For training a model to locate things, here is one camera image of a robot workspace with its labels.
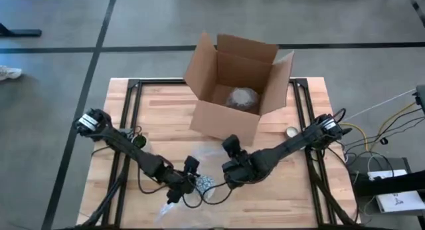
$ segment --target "yellow cable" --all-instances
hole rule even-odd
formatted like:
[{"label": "yellow cable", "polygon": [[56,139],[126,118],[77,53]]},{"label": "yellow cable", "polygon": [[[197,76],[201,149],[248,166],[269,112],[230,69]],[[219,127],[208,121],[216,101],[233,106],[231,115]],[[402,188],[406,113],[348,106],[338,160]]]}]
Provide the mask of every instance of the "yellow cable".
[{"label": "yellow cable", "polygon": [[369,144],[367,143],[366,133],[365,133],[365,131],[362,130],[362,128],[358,127],[355,124],[350,124],[350,123],[339,123],[339,125],[350,126],[350,127],[356,128],[358,131],[360,131],[360,133],[363,135],[363,138],[365,139],[365,149],[366,149],[366,151],[369,151]]},{"label": "yellow cable", "polygon": [[[407,105],[407,106],[405,106],[403,109],[401,109],[400,111],[398,111],[397,113],[395,113],[395,114],[393,114],[390,118],[387,118],[383,123],[382,123],[382,125],[380,126],[380,128],[379,128],[379,130],[378,130],[378,134],[377,134],[377,136],[379,136],[380,134],[382,134],[381,132],[382,132],[382,130],[384,129],[384,127],[385,127],[385,124],[386,123],[388,123],[390,120],[392,120],[393,118],[396,118],[399,114],[401,114],[401,113],[403,113],[404,111],[406,111],[407,109],[409,109],[410,107],[412,107],[412,106],[414,106],[416,103],[415,102],[413,102],[412,104],[409,104],[409,105]],[[375,144],[376,144],[376,142],[374,142],[373,144],[372,144],[372,147],[371,147],[371,151],[372,151],[372,149],[373,149],[373,147],[375,146]]]}]

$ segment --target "open cardboard box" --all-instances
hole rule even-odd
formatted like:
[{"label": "open cardboard box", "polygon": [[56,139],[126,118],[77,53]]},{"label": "open cardboard box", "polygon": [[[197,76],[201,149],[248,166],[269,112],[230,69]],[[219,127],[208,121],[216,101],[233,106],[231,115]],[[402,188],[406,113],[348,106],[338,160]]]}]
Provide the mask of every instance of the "open cardboard box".
[{"label": "open cardboard box", "polygon": [[[236,134],[252,145],[260,117],[286,105],[294,52],[273,63],[278,47],[231,35],[217,36],[217,50],[203,33],[185,73],[198,97],[191,129],[225,139]],[[246,112],[226,107],[235,87],[255,90],[260,101]]]}]

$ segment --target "clear plastic bag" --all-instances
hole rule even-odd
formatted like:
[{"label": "clear plastic bag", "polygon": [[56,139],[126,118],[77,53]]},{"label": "clear plastic bag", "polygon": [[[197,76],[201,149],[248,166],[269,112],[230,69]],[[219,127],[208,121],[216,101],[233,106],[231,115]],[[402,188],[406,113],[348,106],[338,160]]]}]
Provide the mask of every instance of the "clear plastic bag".
[{"label": "clear plastic bag", "polygon": [[235,88],[228,96],[226,106],[246,111],[258,103],[258,94],[251,88]]},{"label": "clear plastic bag", "polygon": [[[221,165],[229,160],[225,150],[219,143],[210,143],[196,146],[192,156],[199,160],[198,173],[213,179],[214,185],[224,182]],[[205,199],[209,202],[223,200],[229,192],[227,185],[214,188],[206,193]],[[196,205],[201,199],[198,192],[185,195],[189,205]],[[181,199],[179,203],[165,204],[155,219],[155,224],[161,228],[213,228],[228,226],[226,214],[229,199],[218,205],[202,203],[195,209],[187,207]]]}]

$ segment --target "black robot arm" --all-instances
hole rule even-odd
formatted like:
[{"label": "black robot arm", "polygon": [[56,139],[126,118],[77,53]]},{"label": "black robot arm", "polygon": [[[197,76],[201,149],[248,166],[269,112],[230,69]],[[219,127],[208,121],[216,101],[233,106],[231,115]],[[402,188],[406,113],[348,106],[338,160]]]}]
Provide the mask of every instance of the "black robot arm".
[{"label": "black robot arm", "polygon": [[104,140],[114,151],[124,153],[136,161],[145,175],[168,186],[168,203],[177,203],[186,193],[195,189],[199,162],[188,156],[183,171],[175,170],[173,164],[162,156],[144,152],[134,145],[127,134],[112,126],[111,117],[102,110],[90,110],[76,120],[74,127],[83,137],[97,142]]},{"label": "black robot arm", "polygon": [[297,136],[286,140],[275,148],[257,150],[248,154],[242,150],[239,139],[232,135],[222,146],[231,158],[222,165],[224,178],[230,189],[243,186],[245,183],[257,183],[265,179],[286,156],[311,146],[313,149],[323,149],[335,140],[348,133],[351,129],[343,130],[333,119],[332,115],[324,114]]}]

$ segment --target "black table leg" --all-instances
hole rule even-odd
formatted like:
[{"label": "black table leg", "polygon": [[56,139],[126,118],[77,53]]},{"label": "black table leg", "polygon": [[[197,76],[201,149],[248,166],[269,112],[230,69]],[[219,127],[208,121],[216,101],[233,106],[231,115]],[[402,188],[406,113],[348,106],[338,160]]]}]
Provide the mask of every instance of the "black table leg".
[{"label": "black table leg", "polygon": [[0,23],[0,37],[40,37],[39,29],[9,30]]}]

